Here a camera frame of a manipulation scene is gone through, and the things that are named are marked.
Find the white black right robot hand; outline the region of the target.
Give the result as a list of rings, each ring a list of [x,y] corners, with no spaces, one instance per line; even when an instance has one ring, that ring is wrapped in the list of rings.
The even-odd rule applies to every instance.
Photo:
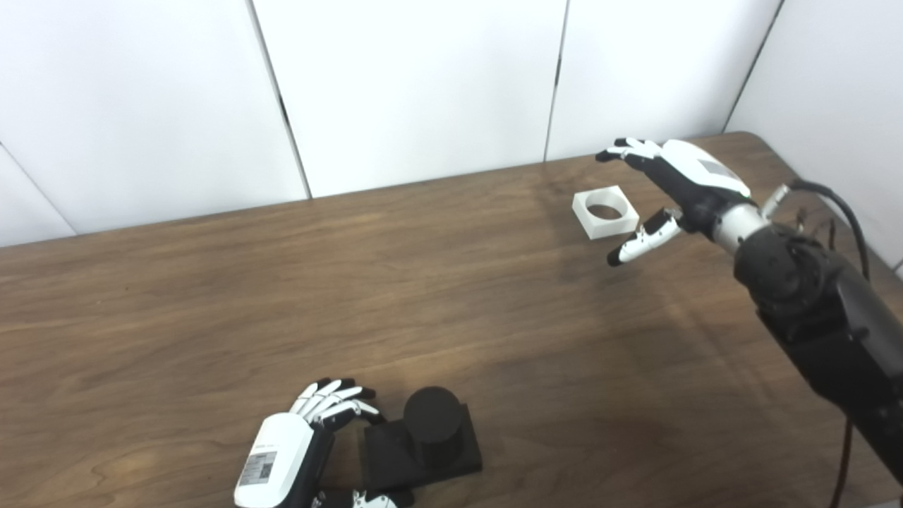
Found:
[[[751,190],[731,169],[696,145],[668,140],[617,138],[595,155],[599,163],[623,161],[648,177],[673,200],[646,219],[616,250],[607,264],[618,267],[657,250],[682,232],[703,234],[734,253],[749,232],[761,226]]]

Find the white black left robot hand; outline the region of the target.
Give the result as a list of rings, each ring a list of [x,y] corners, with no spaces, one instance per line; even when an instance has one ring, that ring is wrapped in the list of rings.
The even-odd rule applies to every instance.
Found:
[[[262,421],[246,457],[236,507],[412,507],[411,490],[326,488],[322,476],[336,433],[355,418],[386,423],[372,404],[375,391],[352,378],[310,383],[287,411]]]

